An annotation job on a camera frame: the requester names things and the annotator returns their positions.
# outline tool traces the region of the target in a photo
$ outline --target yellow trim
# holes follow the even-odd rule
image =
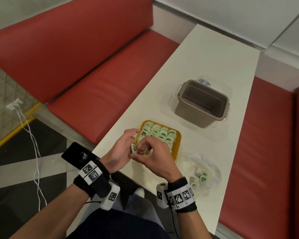
[[[34,107],[32,107],[30,110],[28,110],[26,112],[26,115],[30,116],[32,114],[32,112],[34,112],[41,104],[38,103],[36,104]],[[30,116],[30,118],[27,120],[28,123],[32,122],[35,118],[33,116]],[[16,135],[18,132],[20,132],[20,130],[27,125],[27,122],[24,122],[22,125],[18,126],[14,131],[12,131],[11,133],[9,133],[6,137],[4,137],[1,141],[0,141],[0,147],[6,142],[8,141],[10,138],[12,138],[14,135]]]

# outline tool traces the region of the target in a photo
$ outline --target black cable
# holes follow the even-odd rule
[[[172,217],[172,219],[173,219],[173,225],[174,225],[175,233],[176,233],[178,239],[180,239],[180,237],[179,237],[179,235],[177,234],[177,231],[176,231],[175,222],[174,222],[174,216],[173,216],[173,210],[172,210],[172,209],[171,209],[171,217]]]
[[[88,201],[88,202],[85,202],[84,204],[88,204],[88,203],[101,203],[100,201]]]

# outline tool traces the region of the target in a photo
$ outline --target floor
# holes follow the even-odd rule
[[[61,158],[71,141],[39,120],[32,121],[30,127],[42,156],[40,187],[49,203],[72,184],[78,175],[78,170]],[[36,159],[32,141],[29,134],[21,130],[0,147],[0,239],[9,238],[38,212],[37,187],[33,182],[35,171]],[[136,183],[121,173],[112,178],[128,191],[133,192],[138,188]],[[154,194],[145,190],[145,197],[154,205],[170,237],[177,238],[171,212],[157,206]],[[81,209],[66,235],[75,230],[87,206]]]

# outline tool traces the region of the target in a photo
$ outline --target wire mesh panel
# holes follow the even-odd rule
[[[23,112],[30,110],[38,103],[28,92],[0,69],[0,140],[20,125],[17,113],[6,108],[6,105],[17,98],[24,102],[21,105]]]

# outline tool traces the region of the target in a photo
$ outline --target clear plastic bag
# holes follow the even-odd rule
[[[206,156],[198,153],[183,155],[177,160],[177,167],[191,184],[195,194],[209,195],[221,181],[219,168]]]

